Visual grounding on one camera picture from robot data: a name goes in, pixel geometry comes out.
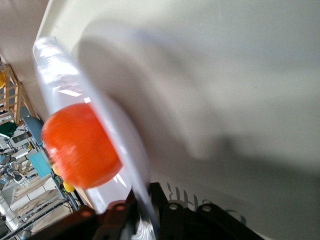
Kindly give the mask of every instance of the orange sphere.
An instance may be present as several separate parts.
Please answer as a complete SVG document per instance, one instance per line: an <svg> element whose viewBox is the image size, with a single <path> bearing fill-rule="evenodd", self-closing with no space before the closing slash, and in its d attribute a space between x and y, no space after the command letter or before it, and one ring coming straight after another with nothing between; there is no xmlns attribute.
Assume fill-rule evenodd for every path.
<svg viewBox="0 0 320 240"><path fill-rule="evenodd" d="M42 140L59 173L83 189L111 180L122 164L87 103L67 106L45 122Z"/></svg>

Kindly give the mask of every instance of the wooden shelf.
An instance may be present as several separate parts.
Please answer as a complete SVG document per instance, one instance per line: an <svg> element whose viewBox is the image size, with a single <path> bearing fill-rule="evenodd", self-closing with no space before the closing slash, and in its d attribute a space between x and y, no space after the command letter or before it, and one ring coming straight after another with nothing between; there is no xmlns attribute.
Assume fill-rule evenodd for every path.
<svg viewBox="0 0 320 240"><path fill-rule="evenodd" d="M19 125L21 106L26 106L30 115L35 117L34 109L24 85L18 80L11 65L5 64L4 67L0 67L0 71L3 71L5 74L5 86L3 87L3 93L0 94L0 104L4 106L0 107L0 111L6 111L6 113L0 115L0 119L13 115L13 117L2 120L0 125L12 120Z"/></svg>

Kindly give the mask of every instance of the white surface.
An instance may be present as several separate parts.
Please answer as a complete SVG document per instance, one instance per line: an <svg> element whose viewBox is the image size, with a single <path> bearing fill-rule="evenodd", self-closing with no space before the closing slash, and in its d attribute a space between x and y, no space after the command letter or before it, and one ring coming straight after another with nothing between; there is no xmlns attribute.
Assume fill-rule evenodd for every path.
<svg viewBox="0 0 320 240"><path fill-rule="evenodd" d="M34 43L33 54L39 73L39 85L48 112L53 114L66 106L83 103L90 98L92 109L123 165L121 175L128 176L125 179L129 181L126 185L130 188L127 188L125 192L117 191L118 186L123 185L123 178L118 175L119 182L110 180L103 187L91 189L91 194L92 191L97 191L97 196L100 195L99 191L105 191L109 194L121 193L115 197L122 200L127 198L132 186L141 209L142 219L152 222L155 235L157 235L159 224L147 190L150 183L150 163L140 136L131 120L114 100L101 94L98 88L90 84L81 69L53 38L37 39ZM107 203L106 209L110 202L104 199L103 203Z"/></svg>
<svg viewBox="0 0 320 240"><path fill-rule="evenodd" d="M128 112L151 179L272 239L320 236L318 1L51 1L53 36Z"/></svg>

